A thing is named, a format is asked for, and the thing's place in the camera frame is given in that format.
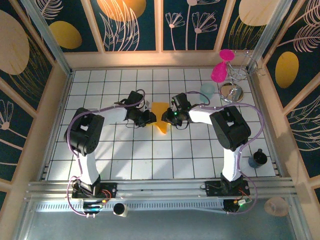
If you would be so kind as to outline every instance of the dark teal wallpaper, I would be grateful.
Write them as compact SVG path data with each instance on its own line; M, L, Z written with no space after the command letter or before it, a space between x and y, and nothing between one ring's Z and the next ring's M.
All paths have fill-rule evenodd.
M0 2L0 77L34 109L52 65L9 1Z
M239 6L241 0L236 0L221 49L253 50L266 25L250 26L240 19Z
M154 0L90 0L106 52L155 51Z
M289 15L291 14L292 10L294 9L294 7L295 7L295 5L297 3L297 1L298 0L292 0L292 3L290 5L290 8L289 8L288 12L285 14L284 18L282 19L282 22L281 22L280 26L278 27L277 31L275 32L275 34L273 35L271 41L269 42L268 46L266 47L266 49L265 49L265 51L264 51L264 53L262 55L263 58L267 55L267 53L269 52L271 46L274 44L274 41L275 41L277 35L279 34L280 30L284 26L285 22L287 21Z
M6 192L0 191L0 212L1 212L2 205L5 202L6 195L7 195Z
M266 65L283 107L320 71L319 16L319 1L306 0Z
M320 204L320 187L316 188L315 190L315 195L318 198L319 204Z
M63 52L98 51L80 0L35 2Z
M225 0L164 0L163 50L213 50Z
M320 86L287 119L309 177L320 175Z
M0 179L11 181L33 118L0 90Z

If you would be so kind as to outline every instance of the metal rail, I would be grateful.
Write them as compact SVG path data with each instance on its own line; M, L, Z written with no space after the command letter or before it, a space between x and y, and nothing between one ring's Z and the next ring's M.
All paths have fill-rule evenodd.
M207 197L205 190L200 188L205 181L213 179L186 180L124 180L102 181L103 183L117 182L116 198L111 201L159 201L159 200L199 200L199 199L232 199L232 196ZM258 198L294 197L297 192L290 177L253 177L257 186ZM25 201L63 201L66 198L67 181L31 182L25 195ZM253 185L249 182L251 196L255 197Z

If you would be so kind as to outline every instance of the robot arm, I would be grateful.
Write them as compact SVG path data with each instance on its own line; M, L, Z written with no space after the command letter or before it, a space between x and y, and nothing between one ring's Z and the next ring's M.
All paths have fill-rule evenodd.
M127 99L116 102L118 105L132 105L139 102L143 95L131 91ZM119 123L125 120L133 120L137 127L145 127L156 121L156 116L149 110L142 111L142 106L130 106L113 108L109 111L100 112L99 115L90 113L79 117L71 126L70 145L79 153L79 162L82 175L77 185L86 195L97 196L100 193L100 175L96 167L95 149L98 146L103 127L109 124ZM79 108L73 118L87 112L85 108Z
M228 195L243 181L237 170L237 158L240 147L248 142L251 130L235 106L223 109L203 109L199 105L191 106L185 93L172 98L176 111L168 108L162 120L173 126L181 126L183 121L212 125L217 139L224 151L224 164L221 173L222 192Z

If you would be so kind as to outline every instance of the yellow cloth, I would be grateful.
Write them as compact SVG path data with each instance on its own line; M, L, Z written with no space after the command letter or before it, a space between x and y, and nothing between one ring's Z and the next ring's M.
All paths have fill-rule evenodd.
M162 114L170 107L170 104L167 102L153 102L151 107L151 112L156 116L156 122L153 122L152 125L155 125L163 134L167 134L167 125L164 121L161 121Z

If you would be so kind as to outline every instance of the white tile floor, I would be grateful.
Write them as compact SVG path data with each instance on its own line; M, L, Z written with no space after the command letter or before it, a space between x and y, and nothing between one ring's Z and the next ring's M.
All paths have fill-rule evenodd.
M144 89L146 99L170 103L171 97L186 91L199 91L204 83L213 83L215 93L211 106L225 105L220 100L219 86L212 82L211 68L186 69L119 69L76 71L65 106L64 117L52 153L46 180L68 180L79 175L77 162L63 142L64 133L76 109L99 109L126 98L131 90ZM243 103L254 105L249 82L239 83L244 91ZM191 104L200 103L197 94L188 94ZM239 107L254 136L260 122L257 113L249 107ZM185 130L168 126L162 134L154 126L132 128L132 122L106 125L95 150L96 166L102 180L151 180L219 178L224 166L224 152L212 126L191 123ZM248 158L258 148L268 156L264 166L253 169ZM275 176L274 166L264 139L252 142L242 152L240 167L249 176Z

